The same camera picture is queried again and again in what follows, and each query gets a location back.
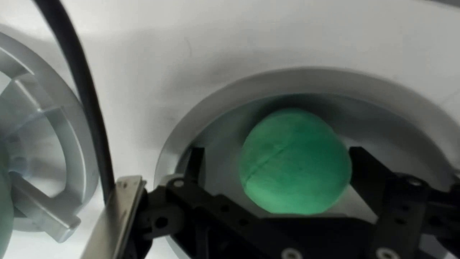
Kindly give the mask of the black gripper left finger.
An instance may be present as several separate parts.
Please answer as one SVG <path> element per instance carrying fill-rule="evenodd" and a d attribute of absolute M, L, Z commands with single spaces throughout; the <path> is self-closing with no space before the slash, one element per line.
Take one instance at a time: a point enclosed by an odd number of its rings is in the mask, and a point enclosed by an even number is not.
<path fill-rule="evenodd" d="M 187 182 L 197 185 L 203 164 L 204 164 L 206 150 L 203 147 L 191 147 L 190 156 L 186 164 L 184 177 Z"/>

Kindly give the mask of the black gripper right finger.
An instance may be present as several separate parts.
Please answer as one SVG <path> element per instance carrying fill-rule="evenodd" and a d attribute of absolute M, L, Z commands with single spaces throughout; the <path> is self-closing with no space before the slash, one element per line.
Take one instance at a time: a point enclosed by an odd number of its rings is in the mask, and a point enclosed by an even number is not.
<path fill-rule="evenodd" d="M 351 147 L 349 157 L 351 186 L 372 212 L 380 212 L 387 185 L 395 179 L 395 175 L 362 147 Z"/>

